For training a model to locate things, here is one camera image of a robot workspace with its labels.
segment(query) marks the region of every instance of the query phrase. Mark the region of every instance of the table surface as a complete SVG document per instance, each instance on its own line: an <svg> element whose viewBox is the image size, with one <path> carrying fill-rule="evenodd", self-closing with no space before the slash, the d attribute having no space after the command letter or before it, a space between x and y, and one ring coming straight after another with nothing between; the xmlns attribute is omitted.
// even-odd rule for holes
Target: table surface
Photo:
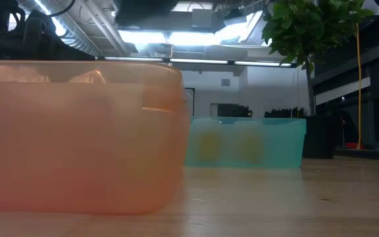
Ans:
<svg viewBox="0 0 379 237"><path fill-rule="evenodd" d="M0 212L2 236L379 236L379 161L305 160L290 171L186 168L180 195L158 213Z"/></svg>

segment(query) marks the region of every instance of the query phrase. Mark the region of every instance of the plastic container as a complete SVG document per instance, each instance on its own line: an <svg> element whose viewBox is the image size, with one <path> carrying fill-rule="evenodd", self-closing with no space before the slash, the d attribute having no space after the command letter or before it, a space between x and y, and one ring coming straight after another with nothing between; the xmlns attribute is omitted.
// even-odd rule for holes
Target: plastic container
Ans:
<svg viewBox="0 0 379 237"><path fill-rule="evenodd" d="M193 118L186 165L300 167L305 133L305 119Z"/></svg>
<svg viewBox="0 0 379 237"><path fill-rule="evenodd" d="M188 141L182 90L156 64L0 61L0 211L164 206Z"/></svg>

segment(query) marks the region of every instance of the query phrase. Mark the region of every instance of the exposed ductwork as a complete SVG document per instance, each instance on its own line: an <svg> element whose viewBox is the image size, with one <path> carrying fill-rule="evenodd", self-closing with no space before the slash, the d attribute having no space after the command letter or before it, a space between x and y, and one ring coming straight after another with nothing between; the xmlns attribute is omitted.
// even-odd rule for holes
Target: exposed ductwork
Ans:
<svg viewBox="0 0 379 237"><path fill-rule="evenodd" d="M47 14L55 13L63 10L63 8L56 2L50 0L17 0L21 8L23 8L27 13L33 9L39 10ZM101 50L87 37L87 35L82 31L82 29L75 23L75 21L68 15L64 13L56 17L62 22L62 27L66 30L65 35L61 36L63 41L80 51L88 53L93 56L102 55Z"/></svg>

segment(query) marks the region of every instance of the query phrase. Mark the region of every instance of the plant pot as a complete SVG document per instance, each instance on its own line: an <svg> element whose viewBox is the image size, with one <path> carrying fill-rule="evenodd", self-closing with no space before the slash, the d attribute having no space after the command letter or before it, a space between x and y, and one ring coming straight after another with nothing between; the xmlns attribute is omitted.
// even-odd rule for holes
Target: plant pot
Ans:
<svg viewBox="0 0 379 237"><path fill-rule="evenodd" d="M307 120L303 157L332 159L336 148L337 117L312 116L303 119Z"/></svg>

